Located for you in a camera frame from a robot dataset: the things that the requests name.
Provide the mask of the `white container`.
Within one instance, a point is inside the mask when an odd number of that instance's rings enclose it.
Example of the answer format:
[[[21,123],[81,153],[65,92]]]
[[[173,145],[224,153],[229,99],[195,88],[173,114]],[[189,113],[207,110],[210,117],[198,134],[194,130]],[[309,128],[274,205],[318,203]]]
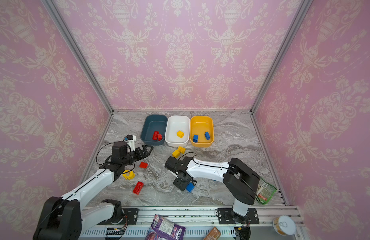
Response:
[[[182,131],[183,138],[177,136],[177,132]],[[185,147],[190,136],[190,118],[187,116],[171,116],[168,118],[165,141],[170,147]]]

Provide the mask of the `dark teal container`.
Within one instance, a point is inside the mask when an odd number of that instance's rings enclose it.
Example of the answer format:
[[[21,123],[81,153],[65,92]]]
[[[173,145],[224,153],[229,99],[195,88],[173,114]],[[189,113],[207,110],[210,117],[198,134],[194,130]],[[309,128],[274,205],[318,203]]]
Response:
[[[146,117],[143,129],[141,132],[141,140],[145,145],[159,146],[163,145],[165,140],[168,117],[165,115],[149,115]],[[154,133],[158,132],[162,139],[154,140]]]

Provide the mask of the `yellow container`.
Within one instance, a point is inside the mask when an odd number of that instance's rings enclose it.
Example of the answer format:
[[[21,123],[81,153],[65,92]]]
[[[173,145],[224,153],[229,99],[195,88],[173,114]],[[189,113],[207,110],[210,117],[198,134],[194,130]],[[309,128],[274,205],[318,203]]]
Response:
[[[204,133],[209,132],[210,140],[206,140]],[[193,136],[198,135],[198,142],[193,142]],[[214,125],[211,117],[194,116],[190,119],[190,137],[189,140],[194,147],[208,148],[214,142]]]

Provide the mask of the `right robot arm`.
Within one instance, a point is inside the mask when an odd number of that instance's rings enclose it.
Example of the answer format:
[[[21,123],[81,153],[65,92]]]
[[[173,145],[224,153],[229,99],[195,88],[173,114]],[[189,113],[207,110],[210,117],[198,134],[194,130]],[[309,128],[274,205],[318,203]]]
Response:
[[[248,225],[251,222],[247,214],[249,208],[258,200],[260,176],[240,159],[232,158],[228,162],[213,163],[195,157],[185,157],[183,160],[169,157],[165,168],[174,174],[174,185],[181,191],[191,192],[198,178],[223,183],[233,195],[234,203],[227,214],[221,214],[220,223]]]

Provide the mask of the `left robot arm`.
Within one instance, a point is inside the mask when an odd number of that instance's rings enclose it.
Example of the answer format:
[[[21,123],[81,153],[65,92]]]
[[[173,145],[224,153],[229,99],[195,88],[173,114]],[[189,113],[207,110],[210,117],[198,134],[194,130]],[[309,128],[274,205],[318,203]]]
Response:
[[[148,158],[153,149],[149,145],[132,148],[126,141],[115,142],[111,155],[89,179],[62,196],[45,201],[33,239],[77,240],[82,232],[101,222],[126,223],[127,215],[120,201],[106,199],[96,207],[84,208],[105,187],[125,174],[127,166]]]

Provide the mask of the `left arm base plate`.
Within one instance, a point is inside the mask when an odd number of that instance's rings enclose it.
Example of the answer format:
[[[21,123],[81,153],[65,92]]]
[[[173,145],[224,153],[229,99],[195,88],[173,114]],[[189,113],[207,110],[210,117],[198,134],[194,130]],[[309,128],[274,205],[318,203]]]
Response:
[[[135,225],[138,219],[138,208],[126,208],[118,211],[115,217],[99,223],[99,225]]]

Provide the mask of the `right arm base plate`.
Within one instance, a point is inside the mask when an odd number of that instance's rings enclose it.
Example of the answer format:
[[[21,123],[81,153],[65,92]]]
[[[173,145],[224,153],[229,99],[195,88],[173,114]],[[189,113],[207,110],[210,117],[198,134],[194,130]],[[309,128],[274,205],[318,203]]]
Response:
[[[216,212],[220,225],[241,224],[258,225],[260,224],[257,210],[249,208],[245,216],[236,214],[232,208],[218,208]]]

